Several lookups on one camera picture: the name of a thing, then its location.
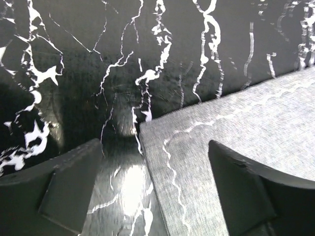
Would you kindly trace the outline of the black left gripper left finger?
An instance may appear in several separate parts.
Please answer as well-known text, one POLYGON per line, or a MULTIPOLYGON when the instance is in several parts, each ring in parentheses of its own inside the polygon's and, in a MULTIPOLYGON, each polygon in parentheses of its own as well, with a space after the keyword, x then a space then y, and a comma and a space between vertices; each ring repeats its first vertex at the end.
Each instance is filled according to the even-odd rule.
POLYGON ((2 236, 77 236, 103 158, 99 139, 0 179, 2 236))

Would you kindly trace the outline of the grey cloth napkin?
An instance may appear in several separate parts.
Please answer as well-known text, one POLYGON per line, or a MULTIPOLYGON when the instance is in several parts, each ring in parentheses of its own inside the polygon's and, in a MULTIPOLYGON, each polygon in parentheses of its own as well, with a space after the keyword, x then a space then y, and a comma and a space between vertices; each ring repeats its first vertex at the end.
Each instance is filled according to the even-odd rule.
POLYGON ((208 157, 211 140, 314 180, 314 68, 140 125, 146 164, 171 236, 228 234, 208 157))

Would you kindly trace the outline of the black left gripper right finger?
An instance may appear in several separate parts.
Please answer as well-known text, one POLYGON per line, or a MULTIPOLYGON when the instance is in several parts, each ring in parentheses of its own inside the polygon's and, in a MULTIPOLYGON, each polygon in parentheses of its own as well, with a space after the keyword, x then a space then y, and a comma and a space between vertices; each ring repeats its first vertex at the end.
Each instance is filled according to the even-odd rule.
POLYGON ((208 156, 231 236, 313 236, 315 183, 211 140, 208 156))

